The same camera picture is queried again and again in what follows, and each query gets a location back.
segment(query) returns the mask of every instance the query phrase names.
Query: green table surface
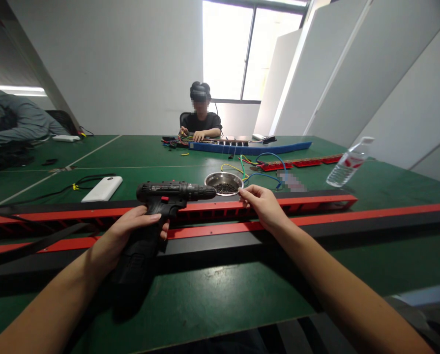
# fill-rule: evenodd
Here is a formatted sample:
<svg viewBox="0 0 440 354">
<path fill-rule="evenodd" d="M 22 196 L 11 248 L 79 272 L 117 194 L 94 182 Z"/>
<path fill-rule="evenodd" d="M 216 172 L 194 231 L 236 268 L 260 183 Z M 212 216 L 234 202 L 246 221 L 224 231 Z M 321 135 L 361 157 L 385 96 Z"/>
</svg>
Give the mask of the green table surface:
<svg viewBox="0 0 440 354">
<path fill-rule="evenodd" d="M 159 140 L 157 136 L 97 136 L 74 144 L 48 142 L 37 147 L 32 164 L 0 173 L 0 201 L 48 176 L 9 202 L 54 192 L 81 177 L 103 173 L 123 177 L 112 200 L 132 200 L 140 182 L 175 179 L 203 183 L 205 176 L 219 171 L 222 164 L 230 163 L 241 169 L 236 157 L 228 160 L 225 154 L 169 149 Z M 317 137 L 279 137 L 274 144 L 304 141 L 313 144 L 307 150 L 281 157 L 319 157 L 346 150 Z M 58 158 L 59 163 L 41 166 L 50 158 Z M 261 160 L 276 158 L 264 156 Z M 48 173 L 54 167 L 69 164 L 76 169 Z M 332 189 L 325 180 L 333 167 L 294 168 L 289 173 L 308 190 Z M 270 178 L 253 178 L 253 183 L 267 188 L 273 189 L 277 184 Z M 440 182 L 377 160 L 367 161 L 343 189 L 359 199 L 353 211 L 440 203 Z M 86 193 L 71 190 L 36 203 L 79 202 Z M 420 232 L 416 237 L 392 242 L 341 245 L 330 252 L 382 296 L 440 284 L 440 231 Z M 270 256 L 285 258 L 283 253 L 275 251 Z M 282 268 L 293 268 L 287 259 L 278 263 Z M 37 290 L 0 293 L 0 332 L 31 302 Z M 114 322 L 111 308 L 102 305 L 109 292 L 107 284 L 98 292 L 89 308 L 96 316 L 77 337 L 73 353 L 136 353 L 307 316 L 316 311 L 306 285 L 291 282 L 260 259 L 159 275 L 137 315 L 123 323 Z"/>
</svg>

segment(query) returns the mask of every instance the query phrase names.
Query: water bottle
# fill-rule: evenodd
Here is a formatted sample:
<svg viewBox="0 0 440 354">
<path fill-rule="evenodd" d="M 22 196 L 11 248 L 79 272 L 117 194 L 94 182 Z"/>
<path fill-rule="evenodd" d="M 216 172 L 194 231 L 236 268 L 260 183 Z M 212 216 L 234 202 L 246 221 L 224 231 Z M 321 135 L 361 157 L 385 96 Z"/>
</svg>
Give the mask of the water bottle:
<svg viewBox="0 0 440 354">
<path fill-rule="evenodd" d="M 369 157 L 369 145 L 373 141 L 374 138 L 362 137 L 359 144 L 350 148 L 341 157 L 341 160 L 326 179 L 326 183 L 337 188 L 344 186 Z"/>
</svg>

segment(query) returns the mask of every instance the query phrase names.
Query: window frame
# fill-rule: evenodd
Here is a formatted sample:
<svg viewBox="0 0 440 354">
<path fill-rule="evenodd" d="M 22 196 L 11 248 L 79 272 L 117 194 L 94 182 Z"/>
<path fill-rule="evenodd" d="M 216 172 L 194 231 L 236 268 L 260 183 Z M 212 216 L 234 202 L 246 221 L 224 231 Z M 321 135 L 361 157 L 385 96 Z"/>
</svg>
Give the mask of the window frame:
<svg viewBox="0 0 440 354">
<path fill-rule="evenodd" d="M 248 72 L 249 54 L 251 52 L 251 42 L 253 39 L 253 32 L 254 32 L 254 22 L 256 20 L 256 11 L 258 8 L 260 8 L 260 9 L 302 15 L 302 20 L 301 20 L 300 25 L 298 27 L 300 29 L 303 27 L 303 23 L 305 22 L 305 18 L 306 18 L 307 12 L 308 12 L 310 1 L 309 0 L 306 1 L 307 2 L 306 6 L 290 5 L 290 4 L 286 4 L 286 3 L 272 2 L 272 1 L 267 1 L 267 0 L 203 0 L 203 1 L 216 2 L 216 3 L 225 4 L 225 5 L 241 6 L 241 7 L 247 7 L 247 8 L 253 9 L 253 14 L 252 14 L 252 18 L 251 18 L 251 27 L 249 29 L 248 47 L 246 49 L 246 58 L 244 59 L 244 72 L 243 72 L 243 79 L 241 82 L 241 94 L 239 96 L 239 100 L 237 100 L 237 99 L 224 99 L 224 98 L 212 98 L 211 101 L 213 103 L 261 104 L 261 101 L 243 100 L 244 85 L 246 83 L 246 75 Z"/>
</svg>

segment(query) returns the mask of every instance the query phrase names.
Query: yellow wire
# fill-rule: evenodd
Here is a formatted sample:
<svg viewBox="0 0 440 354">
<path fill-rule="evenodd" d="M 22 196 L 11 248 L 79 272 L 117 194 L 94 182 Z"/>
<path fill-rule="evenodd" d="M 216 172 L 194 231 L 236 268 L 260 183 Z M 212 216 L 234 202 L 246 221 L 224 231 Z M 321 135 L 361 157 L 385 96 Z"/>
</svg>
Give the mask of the yellow wire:
<svg viewBox="0 0 440 354">
<path fill-rule="evenodd" d="M 230 166 L 230 167 L 233 167 L 235 170 L 237 170 L 237 171 L 243 173 L 242 170 L 237 169 L 235 166 L 232 166 L 232 165 L 229 165 L 229 164 L 223 164 L 223 165 L 221 165 L 221 168 L 220 168 L 221 171 L 223 171 L 223 166 Z M 243 178 L 242 180 L 245 180 L 245 179 L 248 179 L 248 178 L 249 178 L 249 176 L 248 176 L 246 173 L 245 173 L 244 175 L 246 176 L 246 178 Z"/>
<path fill-rule="evenodd" d="M 250 159 L 248 159 L 246 156 L 244 156 L 244 155 L 240 155 L 240 159 L 242 159 L 244 157 L 244 159 L 248 162 L 248 163 L 250 163 L 251 165 L 259 165 L 259 162 L 253 162 L 253 161 L 251 161 Z"/>
</svg>

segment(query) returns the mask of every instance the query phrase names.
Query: chair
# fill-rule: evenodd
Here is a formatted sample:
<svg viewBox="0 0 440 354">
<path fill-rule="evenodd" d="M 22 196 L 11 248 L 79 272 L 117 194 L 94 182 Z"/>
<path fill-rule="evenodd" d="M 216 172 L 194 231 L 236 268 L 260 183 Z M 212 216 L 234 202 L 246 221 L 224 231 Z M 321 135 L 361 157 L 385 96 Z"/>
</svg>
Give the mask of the chair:
<svg viewBox="0 0 440 354">
<path fill-rule="evenodd" d="M 67 112 L 54 110 L 46 111 L 46 113 L 53 117 L 60 125 L 62 125 L 70 135 L 79 136 L 79 131 Z"/>
<path fill-rule="evenodd" d="M 184 117 L 186 117 L 186 116 L 188 116 L 190 114 L 192 114 L 192 113 L 191 112 L 184 112 L 184 113 L 180 114 L 180 117 L 179 117 L 180 126 L 182 126 L 182 119 L 184 119 Z"/>
</svg>

